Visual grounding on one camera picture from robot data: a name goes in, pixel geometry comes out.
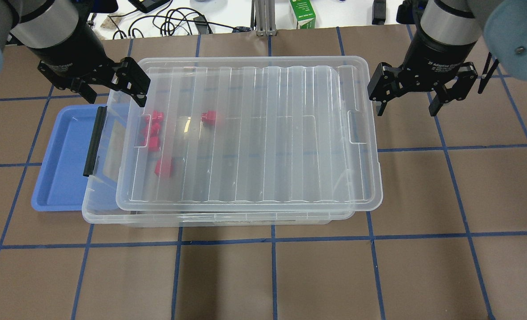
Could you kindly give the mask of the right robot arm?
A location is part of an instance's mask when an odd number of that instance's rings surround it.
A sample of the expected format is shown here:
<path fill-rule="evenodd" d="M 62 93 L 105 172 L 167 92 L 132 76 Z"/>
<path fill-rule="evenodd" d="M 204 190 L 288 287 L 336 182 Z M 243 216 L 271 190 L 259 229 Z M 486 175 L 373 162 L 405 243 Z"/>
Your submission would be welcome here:
<path fill-rule="evenodd" d="M 479 76 L 467 60 L 479 39 L 488 48 L 479 93 L 499 65 L 527 81 L 527 0 L 404 0 L 396 20 L 416 31 L 403 63 L 379 63 L 369 81 L 378 116 L 389 101 L 410 92 L 435 94 L 432 117 L 444 104 L 464 100 Z"/>

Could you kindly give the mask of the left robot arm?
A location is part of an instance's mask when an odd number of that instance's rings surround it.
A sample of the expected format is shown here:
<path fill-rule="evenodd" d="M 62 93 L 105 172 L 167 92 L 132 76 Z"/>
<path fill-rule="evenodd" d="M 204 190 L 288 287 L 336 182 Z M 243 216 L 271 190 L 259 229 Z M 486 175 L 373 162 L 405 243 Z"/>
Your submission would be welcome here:
<path fill-rule="evenodd" d="M 0 0 L 0 73 L 12 35 L 39 58 L 38 71 L 59 90 L 94 103 L 93 86 L 130 96 L 139 107 L 147 100 L 150 78 L 131 57 L 111 60 L 87 24 L 91 5 L 70 0 Z"/>

